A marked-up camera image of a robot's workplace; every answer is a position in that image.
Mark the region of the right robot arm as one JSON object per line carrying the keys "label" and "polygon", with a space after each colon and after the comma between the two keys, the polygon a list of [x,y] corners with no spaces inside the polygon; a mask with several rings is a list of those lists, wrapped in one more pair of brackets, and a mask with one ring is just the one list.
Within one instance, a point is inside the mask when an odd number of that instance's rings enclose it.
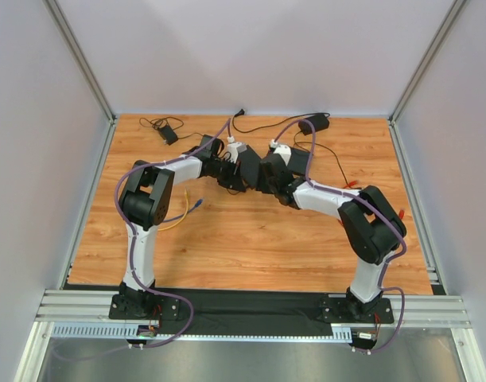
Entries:
{"label": "right robot arm", "polygon": [[280,154],[259,164],[268,189],[282,205],[334,217],[341,222],[358,259],[355,276],[340,305],[331,308],[353,320],[372,315],[386,290],[389,263],[406,252],[406,227],[379,188],[348,190],[322,185],[308,176],[294,176]]}

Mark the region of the black network switch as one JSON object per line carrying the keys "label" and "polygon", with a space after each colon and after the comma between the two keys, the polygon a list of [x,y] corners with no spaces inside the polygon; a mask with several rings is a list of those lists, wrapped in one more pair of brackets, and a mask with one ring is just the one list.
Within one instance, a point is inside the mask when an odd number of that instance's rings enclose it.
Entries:
{"label": "black network switch", "polygon": [[297,148],[291,149],[290,160],[287,168],[295,175],[304,176],[309,160],[309,152]]}
{"label": "black network switch", "polygon": [[252,189],[255,189],[259,183],[260,161],[261,157],[250,146],[245,146],[245,149],[238,154],[241,177]]}

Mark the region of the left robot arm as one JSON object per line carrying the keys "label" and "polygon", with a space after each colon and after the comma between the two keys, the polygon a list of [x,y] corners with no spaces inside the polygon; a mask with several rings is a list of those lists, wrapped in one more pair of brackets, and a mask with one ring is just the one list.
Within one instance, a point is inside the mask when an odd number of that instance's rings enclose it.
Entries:
{"label": "left robot arm", "polygon": [[156,295],[154,247],[160,224],[166,218],[173,187],[200,177],[213,177],[227,189],[245,190],[240,177],[240,155],[247,145],[230,137],[227,157],[219,156],[223,141],[205,135],[199,146],[168,161],[137,161],[116,185],[116,208],[126,222],[128,255],[119,292],[112,298],[109,318],[156,318],[164,302],[178,302]]}

